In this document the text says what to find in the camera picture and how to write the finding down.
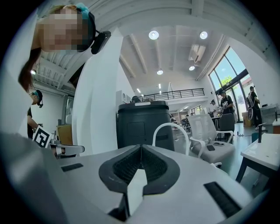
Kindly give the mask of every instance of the long brown hair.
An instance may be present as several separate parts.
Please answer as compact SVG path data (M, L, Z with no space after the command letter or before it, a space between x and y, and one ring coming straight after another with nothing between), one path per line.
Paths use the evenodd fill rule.
M49 10L49 14L55 14L58 13L59 10L63 9L64 5L54 6ZM77 9L76 6L69 5L67 8L70 9ZM30 87L32 87L32 76L31 76L31 70L35 64L35 62L39 59L42 49L36 48L31 50L30 57L28 61L25 63L24 67L21 70L21 73L18 77L18 82L21 84L21 86L24 88L25 91L28 92Z

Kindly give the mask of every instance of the phone on chair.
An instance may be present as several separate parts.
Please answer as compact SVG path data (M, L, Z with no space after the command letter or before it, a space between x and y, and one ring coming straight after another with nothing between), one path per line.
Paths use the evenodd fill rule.
M224 143L215 142L213 145L224 146Z

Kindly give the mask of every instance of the smartphone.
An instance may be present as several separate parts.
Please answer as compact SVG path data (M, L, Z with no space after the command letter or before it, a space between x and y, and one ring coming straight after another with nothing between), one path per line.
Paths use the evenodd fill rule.
M209 151L214 151L215 150L213 145L206 145L206 147Z
M215 142L213 145L224 146L224 143Z

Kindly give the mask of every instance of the person in black shirt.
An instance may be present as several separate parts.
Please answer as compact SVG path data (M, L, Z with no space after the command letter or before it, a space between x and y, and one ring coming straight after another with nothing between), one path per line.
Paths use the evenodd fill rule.
M40 104L40 102L43 99L43 94L40 90L36 90L30 94L30 97L32 98L33 102L32 105L37 104L40 108L43 106L43 104ZM38 127L38 124L32 119L32 113L31 108L29 108L27 112L27 135L28 138L33 138L33 129L36 129Z
M252 99L254 106L252 107L253 109L253 118L254 118L254 124L255 124L255 130L258 130L259 124L263 123L263 119L262 119L262 115L261 115L261 110L259 109L259 99L257 98L257 95L255 93L255 89L253 86L250 86L250 93L249 93L249 97Z
M220 106L223 108L223 114L233 114L233 101L230 96L221 90L219 95L222 97Z

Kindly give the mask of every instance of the gray seat cushion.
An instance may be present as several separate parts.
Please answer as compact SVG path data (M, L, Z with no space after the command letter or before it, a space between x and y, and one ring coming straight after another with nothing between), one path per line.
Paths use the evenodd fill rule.
M208 145L213 145L213 143L215 142L219 142L219 141L212 141L210 144ZM220 142L220 143L224 143L224 146L214 146L215 150L214 151L209 151L207 148L204 149L201 158L209 163L217 163L217 162L221 162L223 159L227 158L228 156L230 156L233 151L235 150L234 145L230 144L230 143L226 143L226 142ZM192 152L196 155L198 155L199 151L201 149L201 145L200 144L196 144L193 148L192 148Z

